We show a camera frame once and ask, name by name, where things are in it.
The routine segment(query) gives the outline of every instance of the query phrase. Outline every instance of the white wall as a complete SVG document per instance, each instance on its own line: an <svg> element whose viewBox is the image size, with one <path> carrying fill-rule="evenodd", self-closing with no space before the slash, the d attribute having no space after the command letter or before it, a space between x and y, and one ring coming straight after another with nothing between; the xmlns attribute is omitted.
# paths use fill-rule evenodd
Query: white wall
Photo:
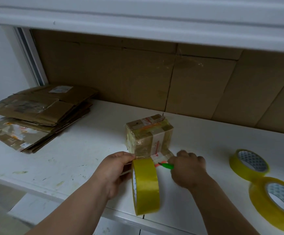
<svg viewBox="0 0 284 235"><path fill-rule="evenodd" d="M0 26L0 100L32 86L32 73L13 27Z"/></svg>

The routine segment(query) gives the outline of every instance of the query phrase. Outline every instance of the upper shelf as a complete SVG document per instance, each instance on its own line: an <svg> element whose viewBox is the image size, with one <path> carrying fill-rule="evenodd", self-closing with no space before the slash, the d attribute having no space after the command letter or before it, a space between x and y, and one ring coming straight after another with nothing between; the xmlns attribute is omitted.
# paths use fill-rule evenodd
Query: upper shelf
<svg viewBox="0 0 284 235"><path fill-rule="evenodd" d="M0 24L284 51L284 0L0 0Z"/></svg>

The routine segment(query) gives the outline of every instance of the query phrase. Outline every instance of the stack of flattened cardboard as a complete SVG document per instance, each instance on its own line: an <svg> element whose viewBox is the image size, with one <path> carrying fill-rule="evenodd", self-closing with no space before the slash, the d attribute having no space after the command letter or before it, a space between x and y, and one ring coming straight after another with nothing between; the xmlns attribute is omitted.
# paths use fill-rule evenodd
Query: stack of flattened cardboard
<svg viewBox="0 0 284 235"><path fill-rule="evenodd" d="M90 111L96 90L48 85L0 101L0 141L20 152L35 153L64 128Z"/></svg>

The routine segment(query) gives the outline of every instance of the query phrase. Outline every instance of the shiny plastic tape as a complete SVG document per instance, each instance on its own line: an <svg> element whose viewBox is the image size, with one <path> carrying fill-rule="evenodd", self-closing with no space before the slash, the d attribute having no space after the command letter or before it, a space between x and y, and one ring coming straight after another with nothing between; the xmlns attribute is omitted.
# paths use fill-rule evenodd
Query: shiny plastic tape
<svg viewBox="0 0 284 235"><path fill-rule="evenodd" d="M160 191L152 158L132 161L132 191L136 215L159 210Z"/></svg>
<svg viewBox="0 0 284 235"><path fill-rule="evenodd" d="M272 177L262 177L251 183L249 195L258 213L271 225L284 231L284 209L269 194L284 202L284 182Z"/></svg>
<svg viewBox="0 0 284 235"><path fill-rule="evenodd" d="M269 172L269 165L258 154L238 149L229 159L231 169L240 177L248 181L255 181Z"/></svg>

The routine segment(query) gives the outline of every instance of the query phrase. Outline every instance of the yellow tape roll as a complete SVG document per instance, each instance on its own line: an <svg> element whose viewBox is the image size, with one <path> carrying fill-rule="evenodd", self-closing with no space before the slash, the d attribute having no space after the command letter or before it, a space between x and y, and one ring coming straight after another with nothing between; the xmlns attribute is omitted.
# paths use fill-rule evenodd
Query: yellow tape roll
<svg viewBox="0 0 284 235"><path fill-rule="evenodd" d="M269 165L252 151L238 149L230 157L229 163L238 176L251 182L249 196L258 213L271 225L284 231L284 209L269 195L273 194L284 202L284 182L265 177L269 172Z"/></svg>
<svg viewBox="0 0 284 235"><path fill-rule="evenodd" d="M252 166L250 169L243 162ZM254 181L263 177L269 172L267 162L256 153L246 150L238 149L233 156L229 159L231 169L240 177L248 181Z"/></svg>
<svg viewBox="0 0 284 235"><path fill-rule="evenodd" d="M160 190L152 158L132 161L132 191L136 215L159 210Z"/></svg>
<svg viewBox="0 0 284 235"><path fill-rule="evenodd" d="M284 202L284 182L272 177L262 177L250 185L250 199L258 213L271 225L284 231L284 210L272 200L269 193Z"/></svg>

